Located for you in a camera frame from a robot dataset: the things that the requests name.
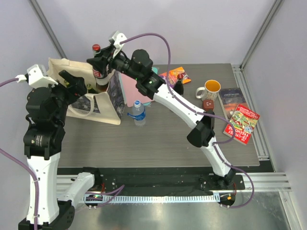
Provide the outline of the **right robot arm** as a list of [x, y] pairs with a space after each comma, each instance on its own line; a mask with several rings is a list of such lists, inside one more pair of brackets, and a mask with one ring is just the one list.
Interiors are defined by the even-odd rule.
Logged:
[[170, 109], [191, 128], [187, 140], [207, 157], [217, 185], [222, 189], [233, 185], [236, 172], [216, 140], [214, 112], [201, 110], [170, 89], [165, 80], [152, 71], [153, 62], [143, 49], [135, 50], [132, 57], [127, 58], [122, 51], [116, 53], [113, 45], [101, 48], [95, 44], [93, 53], [94, 57], [87, 63], [92, 65], [95, 77], [105, 78], [114, 69], [136, 80], [136, 88], [142, 95]]

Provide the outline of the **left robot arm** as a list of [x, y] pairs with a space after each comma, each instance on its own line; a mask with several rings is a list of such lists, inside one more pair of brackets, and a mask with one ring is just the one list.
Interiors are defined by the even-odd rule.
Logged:
[[43, 66], [34, 65], [18, 78], [32, 90], [27, 96], [24, 153], [31, 170], [28, 213], [18, 228], [21, 230], [65, 230], [74, 219], [78, 203], [89, 190], [101, 188], [102, 177], [97, 168], [84, 167], [69, 188], [57, 196], [57, 169], [65, 120], [69, 105], [87, 93], [84, 79], [63, 70], [62, 85], [49, 77]]

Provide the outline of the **Coca-Cola glass bottle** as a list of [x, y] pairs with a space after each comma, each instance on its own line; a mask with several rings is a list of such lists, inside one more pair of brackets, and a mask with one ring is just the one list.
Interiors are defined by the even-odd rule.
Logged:
[[184, 75], [182, 73], [177, 75], [177, 81], [173, 87], [174, 91], [177, 92], [180, 96], [184, 94], [184, 86], [183, 86]]
[[[93, 50], [94, 56], [96, 56], [101, 52], [101, 47], [99, 44], [94, 44], [92, 46], [92, 50]], [[108, 86], [109, 80], [107, 78], [103, 78], [103, 75], [94, 67], [93, 67], [93, 75], [101, 91], [103, 87]]]

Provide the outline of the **Pocari Sweat plastic bottle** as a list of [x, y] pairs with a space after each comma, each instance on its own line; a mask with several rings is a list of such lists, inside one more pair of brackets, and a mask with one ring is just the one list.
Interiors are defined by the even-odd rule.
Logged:
[[127, 113], [127, 115], [134, 120], [135, 125], [138, 127], [142, 127], [146, 123], [146, 110], [144, 105], [139, 100], [134, 101], [132, 112]]

